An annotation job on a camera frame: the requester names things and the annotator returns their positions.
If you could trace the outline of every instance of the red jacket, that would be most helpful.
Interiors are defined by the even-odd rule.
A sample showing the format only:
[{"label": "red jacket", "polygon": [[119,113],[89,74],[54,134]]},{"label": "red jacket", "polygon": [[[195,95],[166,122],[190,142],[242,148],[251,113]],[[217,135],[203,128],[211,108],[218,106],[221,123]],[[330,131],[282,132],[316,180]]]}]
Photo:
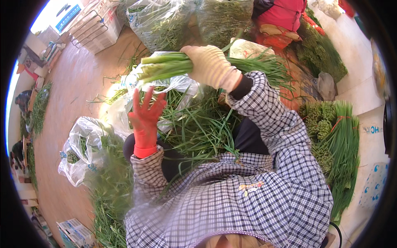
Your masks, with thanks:
[{"label": "red jacket", "polygon": [[[264,0],[264,2],[269,4],[272,1]],[[274,0],[273,6],[262,13],[258,17],[257,22],[260,25],[273,24],[281,26],[295,32],[301,25],[299,18],[306,8],[306,2],[307,0]]]}]

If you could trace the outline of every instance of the woman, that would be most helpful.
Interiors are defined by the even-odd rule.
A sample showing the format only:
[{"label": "woman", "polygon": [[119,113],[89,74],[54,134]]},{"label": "woman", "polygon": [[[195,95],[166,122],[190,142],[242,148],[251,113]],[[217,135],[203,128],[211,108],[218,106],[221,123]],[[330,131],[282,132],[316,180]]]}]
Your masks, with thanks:
[{"label": "woman", "polygon": [[[189,77],[226,90],[231,107],[255,124],[270,155],[241,150],[235,163],[233,155],[220,154],[219,162],[196,167],[159,199],[172,178],[169,171],[177,173],[164,162],[163,143],[156,137],[166,102],[159,95],[148,109],[151,89],[139,106],[135,91],[129,116],[134,134],[124,147],[134,169],[135,207],[125,217],[127,246],[319,247],[333,200],[301,118],[277,100],[264,73],[242,75],[214,46],[181,51],[193,62]],[[256,140],[249,129],[254,128],[240,129],[247,134],[243,138],[251,136],[240,140],[243,148]]]}]

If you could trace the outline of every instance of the red rubber glove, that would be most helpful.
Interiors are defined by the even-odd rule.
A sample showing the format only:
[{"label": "red rubber glove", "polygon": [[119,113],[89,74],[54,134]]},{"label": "red rubber glove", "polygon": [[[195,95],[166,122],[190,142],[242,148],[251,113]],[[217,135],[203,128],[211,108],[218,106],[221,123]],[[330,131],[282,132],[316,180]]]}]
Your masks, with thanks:
[{"label": "red rubber glove", "polygon": [[146,158],[157,151],[157,121],[167,102],[165,93],[159,94],[153,106],[149,109],[153,87],[146,92],[142,106],[139,105],[139,92],[135,89],[133,95],[133,112],[128,113],[129,121],[134,127],[134,154],[138,158]]}]

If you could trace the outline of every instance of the checkered sleeve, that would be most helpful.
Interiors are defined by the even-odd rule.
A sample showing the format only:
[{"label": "checkered sleeve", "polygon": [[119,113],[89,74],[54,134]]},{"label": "checkered sleeve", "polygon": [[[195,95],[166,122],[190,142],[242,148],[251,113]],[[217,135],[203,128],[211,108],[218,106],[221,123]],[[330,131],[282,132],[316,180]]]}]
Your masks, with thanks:
[{"label": "checkered sleeve", "polygon": [[160,195],[168,184],[161,169],[164,150],[157,145],[157,152],[139,159],[131,156],[131,164],[134,170],[134,201],[135,205],[148,202]]},{"label": "checkered sleeve", "polygon": [[253,80],[251,91],[238,101],[230,97],[232,108],[259,127],[277,174],[332,205],[331,192],[309,150],[310,139],[302,119],[277,99],[278,92],[270,87],[263,72],[253,71],[246,76]]}]

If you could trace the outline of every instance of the hand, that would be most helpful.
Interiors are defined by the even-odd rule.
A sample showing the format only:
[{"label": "hand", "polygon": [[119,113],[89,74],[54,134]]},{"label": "hand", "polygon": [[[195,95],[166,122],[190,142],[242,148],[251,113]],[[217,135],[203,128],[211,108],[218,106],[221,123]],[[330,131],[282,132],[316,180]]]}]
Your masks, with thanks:
[{"label": "hand", "polygon": [[157,151],[157,121],[167,102],[165,93],[159,94],[153,106],[149,109],[152,99],[153,87],[146,92],[142,106],[139,104],[139,92],[135,89],[133,95],[133,112],[128,113],[128,118],[134,127],[135,147],[134,154],[138,158],[145,158]]},{"label": "hand", "polygon": [[216,46],[184,46],[181,52],[186,53],[193,62],[193,71],[188,74],[191,79],[214,89],[222,88],[228,93],[240,83],[241,71],[231,66]]}]

